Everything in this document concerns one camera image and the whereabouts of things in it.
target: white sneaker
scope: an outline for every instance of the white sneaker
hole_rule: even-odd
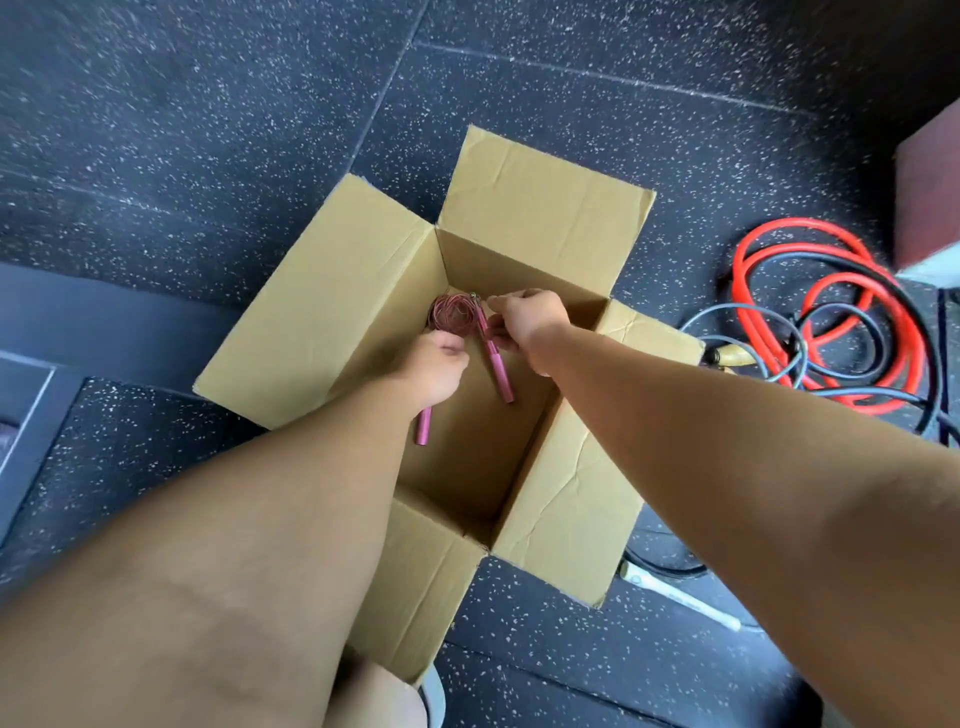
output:
[[[444,684],[440,681],[440,673],[433,664],[423,674],[420,697],[423,698],[423,705],[426,706],[427,728],[440,728],[446,716],[446,694]]]

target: pink handle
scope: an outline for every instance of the pink handle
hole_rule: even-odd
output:
[[[426,441],[430,439],[430,415],[432,413],[433,407],[427,407],[417,417],[417,436],[414,438],[414,442],[418,445],[426,445]]]
[[[479,301],[475,301],[475,304],[477,307],[477,325],[480,327],[480,335],[487,344],[487,353],[490,355],[490,363],[493,364],[496,386],[500,390],[500,397],[510,404],[514,400],[514,390],[510,386],[510,378],[507,377],[507,368],[503,366],[503,357],[500,356],[496,344],[487,338],[487,314],[484,313],[483,306]]]
[[[490,352],[490,362],[493,364],[493,375],[496,376],[496,386],[500,389],[500,397],[510,404],[514,400],[514,390],[510,386],[510,379],[507,377],[507,368],[503,366],[503,357],[496,349],[493,341],[487,342],[487,351]]]

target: pink cable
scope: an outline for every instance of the pink cable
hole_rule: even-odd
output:
[[[496,344],[487,338],[487,314],[484,313],[483,305],[477,299],[476,294],[470,294],[473,298],[473,304],[477,307],[477,326],[480,327],[480,336],[487,343],[487,353],[490,355],[490,363],[493,366],[493,375],[496,377],[496,386],[500,390],[500,397],[507,404],[514,400],[514,390],[510,386],[510,378],[507,376],[507,368],[503,365],[503,357]]]
[[[503,365],[503,357],[500,356],[500,351],[495,343],[487,340],[486,334],[489,328],[487,316],[480,299],[475,293],[471,293],[469,296],[463,293],[438,296],[433,305],[430,306],[427,324],[431,328],[449,331],[458,336],[467,336],[473,329],[473,325],[476,324],[480,329],[480,335],[487,344],[487,353],[490,355],[493,375],[496,377],[496,386],[500,390],[500,397],[508,404],[514,401],[514,390],[510,386],[510,378],[507,377],[507,368]],[[414,442],[417,445],[426,445],[430,439],[430,418],[432,414],[433,407],[427,407],[417,417],[417,433],[414,436]]]

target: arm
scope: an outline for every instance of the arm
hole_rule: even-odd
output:
[[[488,301],[611,459],[857,726],[960,698],[960,458],[842,405],[633,351],[560,299]]]
[[[383,546],[408,425],[463,340],[144,497],[0,621],[3,725],[318,726]]]

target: cardboard box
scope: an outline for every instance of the cardboard box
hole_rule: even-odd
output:
[[[654,193],[471,127],[436,227],[347,175],[197,379],[278,427],[383,372],[434,298],[557,291],[571,319],[696,364],[696,339],[609,298]],[[416,683],[480,560],[599,605],[642,502],[553,382],[504,353],[504,403],[478,337],[430,442],[404,452],[386,545],[350,643]]]

